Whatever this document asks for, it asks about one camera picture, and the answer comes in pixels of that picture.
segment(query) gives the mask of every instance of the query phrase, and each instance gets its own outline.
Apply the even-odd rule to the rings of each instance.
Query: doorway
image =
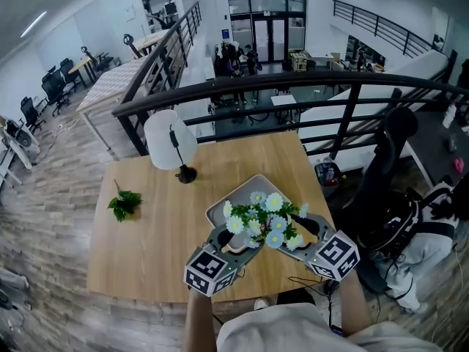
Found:
[[[280,62],[285,58],[285,19],[254,19],[253,42],[260,62]]]

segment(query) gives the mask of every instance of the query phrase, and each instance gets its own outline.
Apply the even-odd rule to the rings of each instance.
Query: lamp base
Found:
[[[181,172],[179,172],[176,177],[183,184],[192,183],[197,177],[197,171],[195,168],[188,167],[185,164],[180,167]]]

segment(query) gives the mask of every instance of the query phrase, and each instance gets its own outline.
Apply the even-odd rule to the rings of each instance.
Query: green plant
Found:
[[[118,197],[109,202],[108,208],[113,209],[117,221],[121,222],[125,217],[135,213],[135,209],[141,205],[141,194],[132,191],[121,191],[116,183]]]

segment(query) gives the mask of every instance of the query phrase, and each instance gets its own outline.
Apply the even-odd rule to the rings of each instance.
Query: flower bouquet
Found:
[[[308,204],[299,208],[279,193],[266,195],[260,191],[251,193],[250,199],[250,205],[233,206],[229,200],[225,201],[223,214],[228,231],[235,235],[247,232],[249,238],[244,244],[253,249],[263,242],[273,249],[285,243],[290,251],[304,244],[303,236],[292,226],[290,214],[305,218]]]

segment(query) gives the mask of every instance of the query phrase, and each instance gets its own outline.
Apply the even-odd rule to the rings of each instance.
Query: fluorescent tube light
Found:
[[[42,12],[41,15],[38,18],[36,18],[31,25],[29,25],[28,29],[26,29],[24,33],[21,34],[21,37],[24,37],[26,34],[28,34],[31,31],[31,29],[36,25],[36,23],[38,23],[41,20],[41,18],[45,16],[46,13],[47,12]]]

